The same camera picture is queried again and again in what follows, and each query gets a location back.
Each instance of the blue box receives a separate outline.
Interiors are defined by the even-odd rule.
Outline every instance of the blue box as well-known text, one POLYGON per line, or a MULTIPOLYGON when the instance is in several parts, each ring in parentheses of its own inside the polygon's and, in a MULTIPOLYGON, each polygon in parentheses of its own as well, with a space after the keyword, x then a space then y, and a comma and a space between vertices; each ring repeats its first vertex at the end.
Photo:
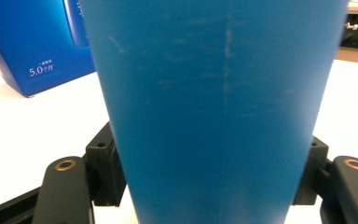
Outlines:
POLYGON ((0 0, 0 71, 24 96, 94 72, 79 0, 0 0))

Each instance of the tissue box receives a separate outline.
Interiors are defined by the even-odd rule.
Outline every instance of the tissue box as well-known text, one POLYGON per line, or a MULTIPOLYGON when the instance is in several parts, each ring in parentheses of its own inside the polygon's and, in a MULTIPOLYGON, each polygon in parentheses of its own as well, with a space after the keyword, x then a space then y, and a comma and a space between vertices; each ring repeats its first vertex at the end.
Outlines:
POLYGON ((94 72, 79 0, 0 0, 0 71, 24 96, 94 72))

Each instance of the white table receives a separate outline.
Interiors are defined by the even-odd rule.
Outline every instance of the white table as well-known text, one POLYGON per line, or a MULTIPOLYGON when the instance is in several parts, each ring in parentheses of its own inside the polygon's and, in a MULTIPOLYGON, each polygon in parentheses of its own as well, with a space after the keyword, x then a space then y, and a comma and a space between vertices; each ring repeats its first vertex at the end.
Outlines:
MULTIPOLYGON (((82 156, 108 121, 95 73, 24 98, 0 77, 0 203, 41 185, 46 167, 82 156)), ((329 159, 358 157, 358 63, 334 61, 314 135, 329 159)), ((286 224, 321 223, 315 206, 291 207, 286 224)), ((96 223, 137 223, 126 190, 119 208, 94 208, 96 223)))

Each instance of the cup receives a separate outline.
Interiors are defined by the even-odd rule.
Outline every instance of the cup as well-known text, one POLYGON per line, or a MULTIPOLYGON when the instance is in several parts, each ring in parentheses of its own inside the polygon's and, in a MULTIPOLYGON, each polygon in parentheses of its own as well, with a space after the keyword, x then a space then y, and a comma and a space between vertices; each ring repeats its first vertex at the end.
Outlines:
POLYGON ((346 1, 82 0, 140 223, 283 223, 346 1))

